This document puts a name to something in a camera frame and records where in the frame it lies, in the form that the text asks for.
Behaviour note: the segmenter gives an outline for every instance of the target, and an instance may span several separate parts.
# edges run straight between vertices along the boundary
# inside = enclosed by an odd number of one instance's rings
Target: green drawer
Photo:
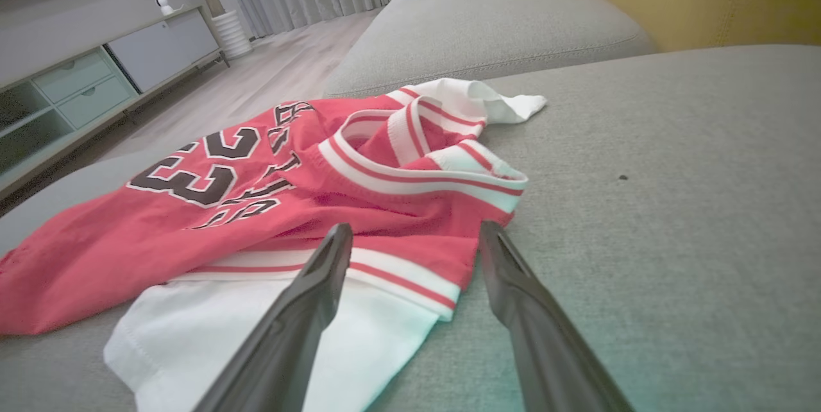
[[[114,70],[111,70],[99,51],[93,51],[37,76],[33,82],[47,98],[56,104],[61,99],[67,98],[112,73]]]
[[[112,76],[96,87],[77,94],[58,108],[71,124],[80,128],[130,97],[128,89],[123,87],[116,76]]]

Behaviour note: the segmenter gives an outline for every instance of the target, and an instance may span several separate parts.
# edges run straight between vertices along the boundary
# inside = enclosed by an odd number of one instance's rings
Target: white ribbed pot
[[[220,40],[223,41],[223,51],[229,59],[239,58],[254,50],[246,34],[242,31],[240,17],[237,11],[229,11],[211,19],[217,27]]]

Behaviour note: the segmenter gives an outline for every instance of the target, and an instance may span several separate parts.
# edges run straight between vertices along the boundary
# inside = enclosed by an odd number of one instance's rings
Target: white cabinet door
[[[191,64],[165,21],[111,41],[108,47],[143,93]]]
[[[177,15],[167,22],[171,35],[185,53],[189,64],[196,63],[219,47],[198,9]]]

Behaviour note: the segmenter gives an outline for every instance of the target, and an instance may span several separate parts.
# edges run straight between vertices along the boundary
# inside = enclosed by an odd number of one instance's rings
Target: wooden floor
[[[254,52],[215,64],[135,116],[138,126],[98,160],[158,143],[193,141],[285,100],[318,99],[325,81],[378,10],[254,41]]]

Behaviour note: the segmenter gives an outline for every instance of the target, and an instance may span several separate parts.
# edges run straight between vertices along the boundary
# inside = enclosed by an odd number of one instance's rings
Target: sofa seat
[[[636,410],[821,404],[818,71],[821,47],[740,46],[487,81],[548,98],[527,123],[489,126],[481,139],[530,176],[508,233]],[[0,219],[0,245],[71,203],[60,199],[114,190],[160,153],[53,184]],[[26,227],[8,232],[15,222]],[[102,362],[124,310],[2,339],[0,404],[133,410]],[[370,410],[522,410],[480,270],[453,321],[434,327]]]
[[[442,76],[483,80],[653,52],[604,0],[391,0],[325,93],[371,96]]]

